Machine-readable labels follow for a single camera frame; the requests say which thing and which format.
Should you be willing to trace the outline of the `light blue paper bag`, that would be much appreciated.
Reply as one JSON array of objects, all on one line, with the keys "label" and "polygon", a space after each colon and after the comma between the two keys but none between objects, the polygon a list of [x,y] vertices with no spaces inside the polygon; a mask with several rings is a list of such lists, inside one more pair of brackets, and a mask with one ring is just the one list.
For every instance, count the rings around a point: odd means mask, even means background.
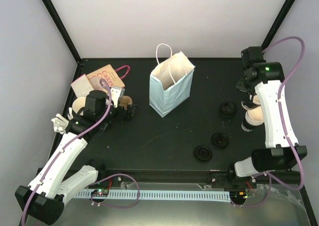
[{"label": "light blue paper bag", "polygon": [[149,102],[150,106],[161,116],[165,117],[190,96],[190,89],[195,66],[182,52],[173,53],[160,62],[156,48],[157,66],[150,73]]}]

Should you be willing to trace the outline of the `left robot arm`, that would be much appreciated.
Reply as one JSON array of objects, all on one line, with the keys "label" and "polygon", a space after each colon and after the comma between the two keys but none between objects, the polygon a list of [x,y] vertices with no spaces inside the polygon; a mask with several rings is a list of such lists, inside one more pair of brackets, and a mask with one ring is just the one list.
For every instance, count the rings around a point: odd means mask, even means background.
[{"label": "left robot arm", "polygon": [[53,129],[62,139],[38,175],[15,191],[22,210],[20,225],[26,224],[28,216],[52,225],[76,194],[88,186],[112,180],[106,176],[106,166],[94,160],[89,160],[69,178],[65,176],[89,141],[110,126],[113,118],[132,118],[137,107],[124,92],[121,87],[92,90],[73,102],[67,118],[56,114],[52,119]]}]

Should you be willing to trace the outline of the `single paper coffee cup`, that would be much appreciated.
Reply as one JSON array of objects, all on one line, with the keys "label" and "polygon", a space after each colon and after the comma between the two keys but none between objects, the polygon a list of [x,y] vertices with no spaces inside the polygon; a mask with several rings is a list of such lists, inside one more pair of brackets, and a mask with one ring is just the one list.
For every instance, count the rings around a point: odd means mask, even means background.
[{"label": "single paper coffee cup", "polygon": [[261,106],[258,95],[257,94],[249,95],[249,97],[247,99],[241,101],[241,106],[245,110],[251,110],[251,109],[254,109],[254,108]]}]

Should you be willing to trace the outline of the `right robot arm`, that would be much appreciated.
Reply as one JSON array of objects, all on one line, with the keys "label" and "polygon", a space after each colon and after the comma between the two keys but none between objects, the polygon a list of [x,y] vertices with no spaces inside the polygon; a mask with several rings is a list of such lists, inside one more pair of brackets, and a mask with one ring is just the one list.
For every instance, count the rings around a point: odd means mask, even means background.
[{"label": "right robot arm", "polygon": [[265,148],[253,150],[251,156],[234,164],[237,177],[248,177],[266,171],[293,168],[307,155],[292,129],[285,100],[284,72],[280,63],[267,62],[260,46],[241,52],[244,74],[236,88],[258,98],[253,109],[246,111],[242,129],[246,132],[265,126]]}]

